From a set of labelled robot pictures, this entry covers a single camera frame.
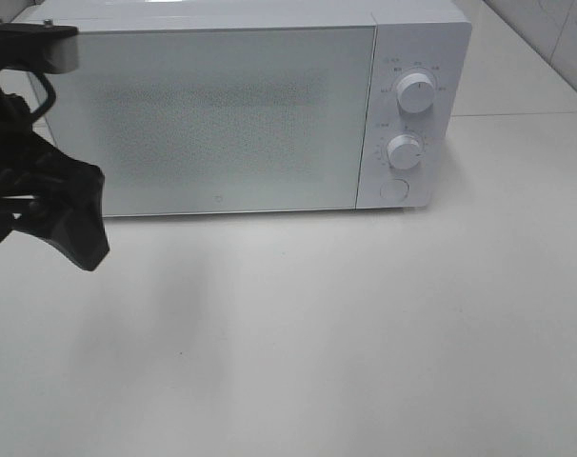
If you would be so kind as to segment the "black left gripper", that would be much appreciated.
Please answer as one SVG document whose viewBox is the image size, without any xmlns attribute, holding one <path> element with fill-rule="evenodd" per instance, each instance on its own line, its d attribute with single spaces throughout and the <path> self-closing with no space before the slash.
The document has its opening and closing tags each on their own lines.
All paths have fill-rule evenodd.
<svg viewBox="0 0 577 457">
<path fill-rule="evenodd" d="M 56 248 L 80 269 L 94 271 L 109 253 L 102 218 L 105 176 L 33 131 L 56 101 L 47 77 L 34 75 L 46 93 L 36 110 L 0 87 L 0 243 L 21 232 Z"/>
</svg>

